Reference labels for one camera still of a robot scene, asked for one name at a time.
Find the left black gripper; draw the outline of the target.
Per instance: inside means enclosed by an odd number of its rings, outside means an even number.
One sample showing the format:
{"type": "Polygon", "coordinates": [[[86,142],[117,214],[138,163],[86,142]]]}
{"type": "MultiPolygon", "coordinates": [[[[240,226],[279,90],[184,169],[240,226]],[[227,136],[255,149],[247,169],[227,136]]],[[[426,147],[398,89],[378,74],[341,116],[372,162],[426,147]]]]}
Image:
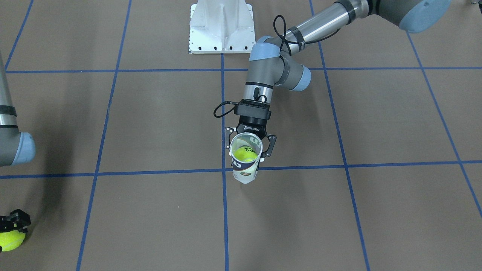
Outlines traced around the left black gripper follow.
{"type": "MultiPolygon", "coordinates": [[[[230,149],[231,142],[234,137],[236,137],[237,133],[249,132],[255,134],[259,138],[265,138],[267,136],[266,125],[272,114],[270,111],[270,104],[250,99],[242,99],[236,106],[234,106],[234,114],[239,116],[239,123],[237,127],[226,127],[224,129],[225,149],[230,149]]],[[[269,145],[266,150],[261,152],[260,161],[265,161],[265,158],[272,155],[277,136],[269,134],[267,140],[269,145]]]]}

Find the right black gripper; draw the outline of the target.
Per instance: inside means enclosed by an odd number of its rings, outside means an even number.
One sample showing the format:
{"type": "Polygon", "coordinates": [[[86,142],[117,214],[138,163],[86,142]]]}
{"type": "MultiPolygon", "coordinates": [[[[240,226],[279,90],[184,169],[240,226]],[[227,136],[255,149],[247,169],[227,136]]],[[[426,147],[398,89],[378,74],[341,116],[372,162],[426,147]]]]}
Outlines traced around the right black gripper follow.
{"type": "Polygon", "coordinates": [[[17,230],[20,233],[28,233],[30,225],[31,217],[22,210],[14,210],[9,216],[0,216],[0,230],[17,230]]]}

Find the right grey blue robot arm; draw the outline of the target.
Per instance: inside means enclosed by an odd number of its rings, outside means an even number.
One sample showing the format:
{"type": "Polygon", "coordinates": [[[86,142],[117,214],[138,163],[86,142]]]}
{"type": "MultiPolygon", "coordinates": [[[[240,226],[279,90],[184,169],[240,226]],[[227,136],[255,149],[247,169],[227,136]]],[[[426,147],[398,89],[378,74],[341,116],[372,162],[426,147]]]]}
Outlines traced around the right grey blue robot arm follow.
{"type": "MultiPolygon", "coordinates": [[[[33,136],[19,131],[17,111],[12,103],[5,66],[0,62],[0,166],[14,166],[31,162],[36,154],[33,136]]],[[[26,234],[31,218],[26,212],[16,209],[1,216],[1,232],[18,231],[26,234]]]]}

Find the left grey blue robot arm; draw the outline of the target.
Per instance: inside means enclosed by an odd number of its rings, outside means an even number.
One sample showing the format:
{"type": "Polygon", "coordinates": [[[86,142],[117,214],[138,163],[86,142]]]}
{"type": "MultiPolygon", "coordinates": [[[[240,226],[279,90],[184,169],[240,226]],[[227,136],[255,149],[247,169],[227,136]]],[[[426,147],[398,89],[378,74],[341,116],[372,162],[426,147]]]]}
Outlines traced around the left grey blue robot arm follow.
{"type": "Polygon", "coordinates": [[[372,14],[378,15],[408,33],[420,33],[434,25],[448,10],[449,0],[335,0],[334,3],[299,25],[284,27],[276,36],[263,36],[254,45],[249,57],[249,68],[243,98],[233,105],[239,116],[236,128],[227,128],[226,149],[230,156],[244,143],[242,134],[257,157],[272,154],[276,137],[268,134],[272,92],[276,87],[291,91],[305,90],[311,81],[310,70],[297,63],[293,55],[334,36],[342,27],[372,14]]]}

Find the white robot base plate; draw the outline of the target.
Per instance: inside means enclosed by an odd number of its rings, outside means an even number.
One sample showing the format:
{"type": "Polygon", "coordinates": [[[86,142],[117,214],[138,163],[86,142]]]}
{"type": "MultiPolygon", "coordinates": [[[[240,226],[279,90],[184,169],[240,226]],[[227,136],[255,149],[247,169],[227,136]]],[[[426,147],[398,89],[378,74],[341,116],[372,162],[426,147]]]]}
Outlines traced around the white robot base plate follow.
{"type": "Polygon", "coordinates": [[[189,53],[251,53],[255,44],[252,5],[244,0],[198,0],[190,11],[189,53]]]}

